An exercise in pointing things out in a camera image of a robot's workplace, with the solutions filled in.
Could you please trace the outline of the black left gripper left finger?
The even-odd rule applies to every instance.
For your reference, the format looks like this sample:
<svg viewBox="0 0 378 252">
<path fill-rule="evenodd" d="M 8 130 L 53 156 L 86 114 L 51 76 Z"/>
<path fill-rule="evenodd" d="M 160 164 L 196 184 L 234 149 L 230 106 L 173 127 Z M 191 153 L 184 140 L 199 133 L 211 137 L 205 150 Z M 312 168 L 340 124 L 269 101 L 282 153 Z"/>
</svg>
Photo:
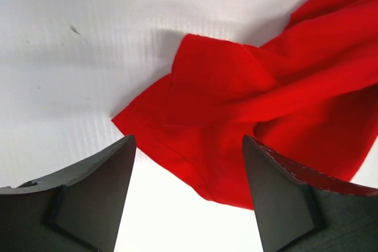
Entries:
<svg viewBox="0 0 378 252">
<path fill-rule="evenodd" d="M 128 135 L 59 171 L 1 188 L 1 250 L 113 251 L 135 153 Z"/>
</svg>

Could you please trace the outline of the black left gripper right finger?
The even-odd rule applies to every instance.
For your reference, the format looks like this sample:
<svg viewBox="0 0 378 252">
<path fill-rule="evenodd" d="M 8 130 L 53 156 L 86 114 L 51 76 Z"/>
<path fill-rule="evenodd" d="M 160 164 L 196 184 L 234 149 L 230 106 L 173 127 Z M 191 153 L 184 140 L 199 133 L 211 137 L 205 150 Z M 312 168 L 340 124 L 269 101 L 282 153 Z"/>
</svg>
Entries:
<svg viewBox="0 0 378 252">
<path fill-rule="evenodd" d="M 251 136 L 242 142 L 264 251 L 377 251 L 377 189 L 328 176 Z"/>
</svg>

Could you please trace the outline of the red t shirt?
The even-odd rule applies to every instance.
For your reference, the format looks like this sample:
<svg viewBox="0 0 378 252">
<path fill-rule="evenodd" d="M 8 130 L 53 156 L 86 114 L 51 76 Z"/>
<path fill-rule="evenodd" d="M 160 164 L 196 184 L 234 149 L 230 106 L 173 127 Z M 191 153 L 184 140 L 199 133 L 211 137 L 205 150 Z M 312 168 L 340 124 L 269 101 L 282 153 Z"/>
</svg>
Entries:
<svg viewBox="0 0 378 252">
<path fill-rule="evenodd" d="M 350 181 L 377 138 L 377 0 L 307 0 L 260 47 L 188 34 L 112 121 L 208 201 L 253 207 L 246 135 Z"/>
</svg>

